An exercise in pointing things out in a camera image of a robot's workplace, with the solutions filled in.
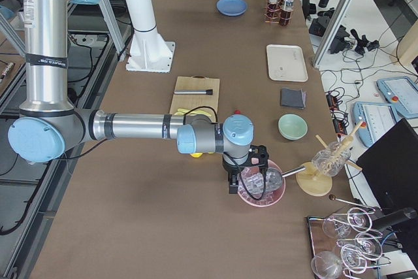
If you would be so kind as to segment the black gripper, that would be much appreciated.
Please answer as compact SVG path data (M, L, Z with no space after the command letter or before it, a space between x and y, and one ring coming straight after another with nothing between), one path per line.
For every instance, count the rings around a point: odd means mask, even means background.
M238 175L242 172L247 163L247 157L236 158L229 154L223 154L223 168L228 173L229 194L238 193Z

